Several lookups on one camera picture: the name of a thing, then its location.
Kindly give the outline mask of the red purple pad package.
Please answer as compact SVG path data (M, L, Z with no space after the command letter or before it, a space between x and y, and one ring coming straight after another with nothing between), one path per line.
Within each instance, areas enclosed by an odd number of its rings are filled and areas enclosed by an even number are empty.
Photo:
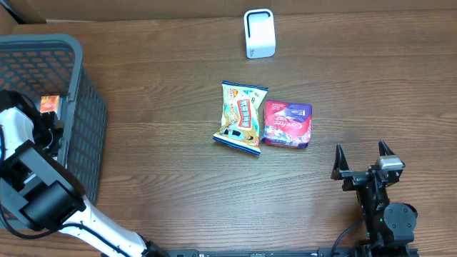
M311 141L313 107L268 99L262 141L269 146L306 148Z

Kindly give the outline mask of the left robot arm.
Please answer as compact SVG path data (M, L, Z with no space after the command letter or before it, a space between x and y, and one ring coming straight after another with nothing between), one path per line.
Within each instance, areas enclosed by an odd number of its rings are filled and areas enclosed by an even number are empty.
M34 234L34 240L59 232L76 237L103 256L165 256L151 241L128 231L100 212L83 185L53 157L61 129L55 113L41 113L18 91L1 91L1 211L8 211Z

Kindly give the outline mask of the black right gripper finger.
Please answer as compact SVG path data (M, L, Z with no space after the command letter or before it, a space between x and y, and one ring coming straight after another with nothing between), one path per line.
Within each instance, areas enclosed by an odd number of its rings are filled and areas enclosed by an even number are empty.
M379 149L379 154L380 156L392 156L394 155L394 152L388 147L386 142L384 140L380 140L378 142L378 149Z
M333 165L333 170L331 173L331 178L333 180L342 180L343 175L349 172L348 163L344 155L341 144L336 145L336 157Z

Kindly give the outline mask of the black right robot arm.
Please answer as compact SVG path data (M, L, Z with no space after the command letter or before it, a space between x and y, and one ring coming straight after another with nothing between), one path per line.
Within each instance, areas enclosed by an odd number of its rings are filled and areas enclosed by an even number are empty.
M406 165L385 141L378 142L379 157L366 171L351 171L341 145L331 173L342 180L343 191L355 191L363 216L335 240L329 256L418 257L418 250L408 245L414 241L418 212L410 204L392 203L387 188L397 182ZM341 240L354 228L364 224L367 238L352 248L340 248Z

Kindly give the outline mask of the yellow snack bag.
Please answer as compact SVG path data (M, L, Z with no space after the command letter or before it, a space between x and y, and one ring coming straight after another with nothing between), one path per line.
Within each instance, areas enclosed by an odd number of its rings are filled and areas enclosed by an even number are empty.
M258 110L268 88L222 81L221 128L213 140L259 156L260 122Z

